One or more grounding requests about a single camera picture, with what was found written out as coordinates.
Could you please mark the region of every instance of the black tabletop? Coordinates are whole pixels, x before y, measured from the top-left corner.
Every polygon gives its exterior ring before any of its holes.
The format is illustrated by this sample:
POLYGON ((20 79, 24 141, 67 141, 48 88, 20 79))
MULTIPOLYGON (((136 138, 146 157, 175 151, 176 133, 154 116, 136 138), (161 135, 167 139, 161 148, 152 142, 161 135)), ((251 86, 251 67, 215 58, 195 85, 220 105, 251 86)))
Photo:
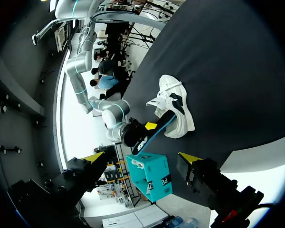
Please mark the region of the black tabletop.
POLYGON ((157 37, 124 99, 128 116, 156 121, 145 104, 172 75, 187 90, 196 130, 180 139, 157 135, 145 152, 168 158, 174 194, 205 205, 176 170, 177 153, 221 166, 233 150, 285 136, 285 55, 273 31, 242 0, 187 0, 157 37))

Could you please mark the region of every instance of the person in black shirt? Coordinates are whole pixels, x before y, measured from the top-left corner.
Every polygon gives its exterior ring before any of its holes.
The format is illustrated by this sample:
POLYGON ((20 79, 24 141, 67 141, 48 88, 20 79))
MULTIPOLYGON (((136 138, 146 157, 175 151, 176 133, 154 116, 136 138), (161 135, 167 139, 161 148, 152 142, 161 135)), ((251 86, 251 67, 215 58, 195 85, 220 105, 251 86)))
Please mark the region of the person in black shirt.
POLYGON ((98 66, 98 68, 93 68, 91 70, 91 73, 94 75, 97 72, 103 75, 113 75, 113 71, 115 71, 120 65, 120 62, 116 60, 107 60, 104 62, 101 62, 98 66))
POLYGON ((109 58, 111 56, 109 49, 104 49, 100 53, 94 54, 94 60, 100 62, 102 58, 109 58))

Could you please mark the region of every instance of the floor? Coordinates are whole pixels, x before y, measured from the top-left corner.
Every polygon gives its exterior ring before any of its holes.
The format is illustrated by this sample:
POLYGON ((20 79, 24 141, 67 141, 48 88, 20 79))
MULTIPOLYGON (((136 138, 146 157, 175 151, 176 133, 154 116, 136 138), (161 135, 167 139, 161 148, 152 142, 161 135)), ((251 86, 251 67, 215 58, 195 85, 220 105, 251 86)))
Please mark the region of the floor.
MULTIPOLYGON (((155 4, 160 4, 162 5, 162 2, 160 1, 153 1, 155 4)), ((171 6, 174 7, 174 9, 178 9, 177 6, 170 4, 171 6)), ((146 10, 145 12, 141 13, 141 16, 149 17, 149 18, 154 18, 154 15, 158 17, 159 13, 155 12, 152 10, 146 10)), ((135 24, 134 26, 135 29, 137 29, 140 33, 143 33, 145 35, 150 35, 150 32, 152 32, 153 37, 157 37, 160 33, 158 29, 148 27, 146 25, 141 25, 141 24, 135 24)), ((138 35, 130 35, 127 42, 128 43, 135 43, 131 44, 130 47, 127 48, 126 53, 130 55, 127 60, 131 62, 131 70, 137 70, 139 67, 140 63, 142 62, 144 56, 148 52, 148 47, 151 47, 151 43, 147 43, 147 45, 142 42, 141 40, 133 39, 133 38, 139 38, 140 36, 138 35)), ((126 156, 131 151, 124 150, 123 155, 126 156)), ((190 201, 187 201, 185 199, 182 199, 178 196, 175 196, 173 194, 159 200, 156 202, 156 205, 160 207, 162 210, 164 210, 166 213, 169 215, 174 215, 174 216, 180 216, 183 220, 189 219, 189 218, 196 218, 199 221, 199 228, 208 228, 209 227, 209 221, 210 221, 210 213, 211 210, 192 203, 190 201)))

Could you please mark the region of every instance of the white robotic arm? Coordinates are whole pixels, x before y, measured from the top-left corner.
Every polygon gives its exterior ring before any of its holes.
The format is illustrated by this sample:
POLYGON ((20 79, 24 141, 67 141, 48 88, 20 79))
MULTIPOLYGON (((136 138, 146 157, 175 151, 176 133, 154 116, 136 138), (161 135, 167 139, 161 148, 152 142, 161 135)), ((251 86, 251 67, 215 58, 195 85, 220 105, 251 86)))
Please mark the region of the white robotic arm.
POLYGON ((57 4, 56 20, 48 23, 39 33, 32 36, 33 44, 37 45, 39 40, 49 31, 53 25, 74 19, 90 18, 88 27, 81 31, 80 42, 76 57, 66 62, 66 74, 70 78, 78 102, 86 113, 96 109, 102 112, 103 120, 108 128, 107 137, 112 142, 120 142, 123 130, 128 125, 123 123, 124 117, 129 113, 130 106, 125 100, 110 102, 99 100, 96 97, 87 96, 87 90, 81 73, 90 71, 92 68, 93 44, 97 39, 94 32, 95 23, 119 23, 119 21, 137 22, 162 30, 165 23, 149 18, 141 17, 132 12, 98 12, 100 4, 104 0, 60 0, 57 4))

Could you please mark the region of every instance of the metal frame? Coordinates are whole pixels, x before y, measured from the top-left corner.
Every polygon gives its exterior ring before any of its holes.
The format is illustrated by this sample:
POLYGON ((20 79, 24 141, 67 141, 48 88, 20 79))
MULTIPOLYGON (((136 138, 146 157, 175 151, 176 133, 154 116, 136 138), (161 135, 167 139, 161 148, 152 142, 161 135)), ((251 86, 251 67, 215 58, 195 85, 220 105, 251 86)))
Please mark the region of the metal frame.
MULTIPOLYGON (((122 143, 121 142, 118 142, 118 143, 114 143, 114 145, 115 145, 115 150, 116 150, 116 154, 117 154, 117 159, 118 159, 118 161, 119 162, 123 162, 123 161, 125 161, 125 159, 124 159, 124 154, 123 154, 123 150, 122 150, 122 147, 121 146, 119 146, 119 148, 120 148, 120 152, 121 152, 121 157, 119 156, 119 152, 118 152, 118 149, 117 149, 117 145, 121 145, 122 143)), ((120 164, 120 168, 122 169, 122 177, 123 178, 125 178, 125 177, 129 177, 130 175, 130 173, 128 172, 128 170, 127 170, 127 168, 126 168, 126 165, 124 165, 124 169, 122 168, 122 164, 120 164)), ((125 185, 126 185, 126 188, 127 188, 127 191, 128 191, 128 193, 129 193, 129 196, 130 196, 130 198, 131 198, 131 201, 132 201, 132 204, 133 204, 133 207, 135 207, 136 205, 137 205, 137 203, 140 201, 140 198, 138 199, 138 201, 136 201, 135 202, 135 204, 133 203, 133 199, 135 199, 135 198, 137 198, 137 197, 139 197, 139 196, 134 196, 134 192, 133 192, 133 188, 132 188, 132 185, 131 185, 131 182, 130 182, 130 179, 129 178, 127 178, 127 179, 125 179, 124 180, 124 183, 125 183, 125 185)))

